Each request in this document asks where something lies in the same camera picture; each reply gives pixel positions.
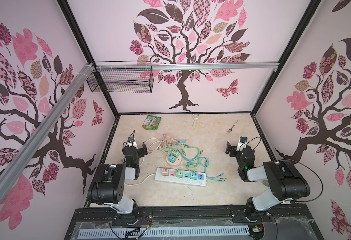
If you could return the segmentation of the teal charger plug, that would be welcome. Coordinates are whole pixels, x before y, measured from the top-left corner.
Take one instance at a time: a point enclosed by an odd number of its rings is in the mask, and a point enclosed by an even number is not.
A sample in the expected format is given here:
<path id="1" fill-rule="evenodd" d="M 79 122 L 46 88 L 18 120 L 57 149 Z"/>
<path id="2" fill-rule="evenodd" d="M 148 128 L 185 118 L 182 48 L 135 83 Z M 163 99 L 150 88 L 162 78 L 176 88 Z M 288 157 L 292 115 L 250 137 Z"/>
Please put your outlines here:
<path id="1" fill-rule="evenodd" d="M 190 178 L 192 180 L 197 180 L 198 179 L 198 174 L 197 173 L 190 173 Z"/>
<path id="2" fill-rule="evenodd" d="M 176 160 L 177 160 L 177 158 L 176 157 L 174 157 L 172 154 L 169 154 L 169 156 L 167 157 L 167 159 L 168 159 L 168 161 L 170 162 L 170 163 L 175 163 L 176 162 Z"/>

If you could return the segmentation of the pink charger plug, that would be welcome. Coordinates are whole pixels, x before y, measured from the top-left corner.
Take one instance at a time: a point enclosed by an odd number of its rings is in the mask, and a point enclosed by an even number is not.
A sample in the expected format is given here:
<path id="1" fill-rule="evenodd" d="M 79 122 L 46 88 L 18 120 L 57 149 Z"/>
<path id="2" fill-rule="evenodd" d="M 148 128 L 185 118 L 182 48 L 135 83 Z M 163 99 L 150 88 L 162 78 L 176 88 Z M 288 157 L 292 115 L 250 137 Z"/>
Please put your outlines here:
<path id="1" fill-rule="evenodd" d="M 162 176 L 169 176 L 169 170 L 168 169 L 161 169 L 161 175 Z"/>

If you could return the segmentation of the light green charger plug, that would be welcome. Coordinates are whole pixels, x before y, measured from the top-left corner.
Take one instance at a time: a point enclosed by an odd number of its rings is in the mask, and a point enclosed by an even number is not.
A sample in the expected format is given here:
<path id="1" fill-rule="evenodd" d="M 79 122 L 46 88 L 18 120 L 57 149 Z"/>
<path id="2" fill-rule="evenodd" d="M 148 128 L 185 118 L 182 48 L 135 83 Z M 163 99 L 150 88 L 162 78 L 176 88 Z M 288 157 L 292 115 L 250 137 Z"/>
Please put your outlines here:
<path id="1" fill-rule="evenodd" d="M 179 151 L 178 150 L 172 150 L 171 151 L 171 154 L 174 156 L 174 157 L 178 157 L 180 155 Z"/>

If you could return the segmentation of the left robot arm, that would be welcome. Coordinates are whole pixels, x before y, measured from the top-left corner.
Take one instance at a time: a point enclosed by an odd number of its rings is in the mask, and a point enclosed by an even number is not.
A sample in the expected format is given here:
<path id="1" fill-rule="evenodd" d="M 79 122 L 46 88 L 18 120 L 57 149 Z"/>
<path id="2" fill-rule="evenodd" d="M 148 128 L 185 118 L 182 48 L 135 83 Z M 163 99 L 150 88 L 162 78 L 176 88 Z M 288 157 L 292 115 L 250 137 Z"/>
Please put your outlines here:
<path id="1" fill-rule="evenodd" d="M 138 217 L 135 200 L 124 193 L 125 181 L 135 181 L 140 174 L 140 159 L 147 155 L 147 147 L 142 144 L 137 148 L 129 142 L 122 149 L 124 162 L 116 165 L 101 164 L 97 167 L 87 192 L 87 201 L 97 205 L 106 205 L 120 215 Z"/>

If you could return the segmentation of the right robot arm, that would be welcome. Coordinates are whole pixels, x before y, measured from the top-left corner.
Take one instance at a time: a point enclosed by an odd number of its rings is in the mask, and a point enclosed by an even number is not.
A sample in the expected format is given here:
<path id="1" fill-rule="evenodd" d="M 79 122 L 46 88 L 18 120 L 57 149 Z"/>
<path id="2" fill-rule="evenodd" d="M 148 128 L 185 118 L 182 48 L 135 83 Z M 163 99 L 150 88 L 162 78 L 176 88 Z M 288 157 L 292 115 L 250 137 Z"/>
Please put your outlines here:
<path id="1" fill-rule="evenodd" d="M 244 214 L 251 222 L 274 206 L 310 194 L 309 184 L 290 160 L 264 162 L 255 167 L 254 149 L 242 142 L 237 146 L 227 143 L 225 153 L 237 160 L 238 174 L 245 183 L 266 181 L 269 184 L 265 191 L 246 202 Z"/>

